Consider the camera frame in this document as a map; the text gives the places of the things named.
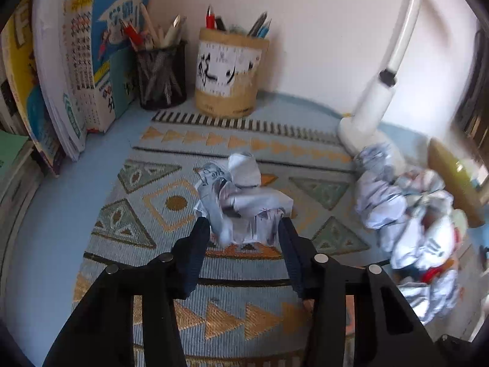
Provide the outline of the black mesh pen holder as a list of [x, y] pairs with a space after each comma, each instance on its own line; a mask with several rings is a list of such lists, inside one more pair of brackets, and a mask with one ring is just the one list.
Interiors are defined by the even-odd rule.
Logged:
[[186, 41], [163, 49], [141, 50], [136, 57], [143, 109], [169, 109], [186, 101]]

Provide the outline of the blue cover book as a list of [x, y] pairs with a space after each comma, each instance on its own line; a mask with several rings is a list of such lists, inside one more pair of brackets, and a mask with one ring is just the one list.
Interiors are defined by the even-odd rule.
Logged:
[[116, 118], [114, 87], [110, 79], [110, 58], [130, 47], [121, 22], [143, 28], [140, 6], [148, 0], [93, 0], [90, 52], [94, 82], [94, 108], [97, 130], [104, 132]]

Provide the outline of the brown ribbed bowl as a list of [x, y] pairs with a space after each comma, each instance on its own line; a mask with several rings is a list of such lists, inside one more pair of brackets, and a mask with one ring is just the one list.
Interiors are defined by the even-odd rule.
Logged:
[[462, 209], [470, 228], [486, 223], [482, 203], [463, 164], [437, 138], [428, 143], [428, 167], [439, 173], [445, 189], [453, 196], [453, 207]]

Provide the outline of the tan cylindrical pen holder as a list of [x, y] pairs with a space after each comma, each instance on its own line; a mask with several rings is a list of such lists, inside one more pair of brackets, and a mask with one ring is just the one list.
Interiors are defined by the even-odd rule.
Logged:
[[243, 118], [255, 110], [260, 66], [269, 49], [263, 38], [201, 28], [195, 102], [212, 117]]

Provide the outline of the yellow cover book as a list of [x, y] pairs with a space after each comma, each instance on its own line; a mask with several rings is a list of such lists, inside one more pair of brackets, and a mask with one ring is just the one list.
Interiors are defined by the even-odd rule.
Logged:
[[65, 153], [42, 95], [34, 54], [33, 0], [22, 0], [2, 29], [2, 60], [17, 111], [31, 141], [54, 176]]

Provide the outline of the white desk lamp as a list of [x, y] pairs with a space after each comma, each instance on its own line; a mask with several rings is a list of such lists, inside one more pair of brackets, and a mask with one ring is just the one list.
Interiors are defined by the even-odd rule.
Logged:
[[397, 173], [404, 170], [404, 157], [395, 143], [378, 127], [395, 95], [397, 74], [413, 35], [421, 2], [422, 0], [403, 0], [401, 3], [380, 72], [367, 85], [353, 116], [342, 118], [337, 130], [341, 143], [353, 156], [376, 144], [387, 146]]

